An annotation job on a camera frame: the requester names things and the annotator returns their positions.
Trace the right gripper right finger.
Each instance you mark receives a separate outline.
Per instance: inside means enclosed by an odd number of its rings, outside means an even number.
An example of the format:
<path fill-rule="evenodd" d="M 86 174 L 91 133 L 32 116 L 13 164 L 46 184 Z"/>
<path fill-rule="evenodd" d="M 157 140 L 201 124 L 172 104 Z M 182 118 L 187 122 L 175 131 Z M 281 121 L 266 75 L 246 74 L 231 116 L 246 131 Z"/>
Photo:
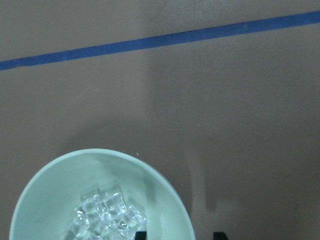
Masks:
<path fill-rule="evenodd" d="M 228 236 L 225 232 L 215 231 L 213 233 L 213 240 L 228 240 Z"/>

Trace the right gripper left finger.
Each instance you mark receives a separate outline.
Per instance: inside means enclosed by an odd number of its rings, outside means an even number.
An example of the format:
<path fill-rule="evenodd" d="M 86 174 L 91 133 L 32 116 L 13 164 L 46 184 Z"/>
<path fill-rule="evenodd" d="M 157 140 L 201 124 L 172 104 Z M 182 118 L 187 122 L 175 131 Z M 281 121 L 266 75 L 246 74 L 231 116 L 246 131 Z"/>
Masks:
<path fill-rule="evenodd" d="M 146 240 L 147 232 L 146 231 L 137 231 L 134 236 L 134 240 Z"/>

